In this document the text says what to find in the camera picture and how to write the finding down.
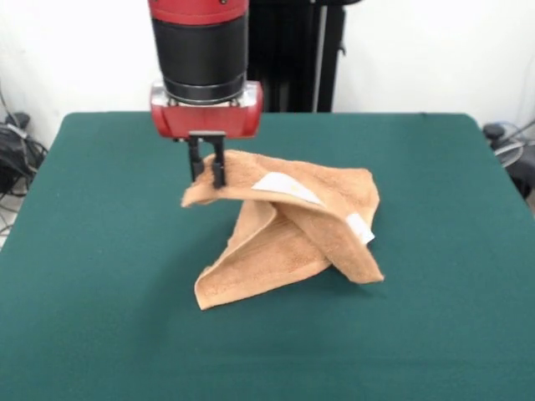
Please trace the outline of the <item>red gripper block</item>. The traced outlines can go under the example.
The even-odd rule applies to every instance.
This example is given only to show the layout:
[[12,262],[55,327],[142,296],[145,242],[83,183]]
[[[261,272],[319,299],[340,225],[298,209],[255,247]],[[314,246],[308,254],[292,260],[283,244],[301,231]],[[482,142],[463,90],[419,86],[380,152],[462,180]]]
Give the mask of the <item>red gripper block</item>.
[[191,180],[204,172],[198,137],[219,135],[210,139],[214,150],[211,168],[213,186],[226,185],[224,137],[252,138],[258,131],[263,107],[263,91],[259,82],[246,82],[235,99],[214,105],[193,105],[177,102],[165,90],[162,82],[152,85],[150,113],[158,133],[174,140],[187,139]]

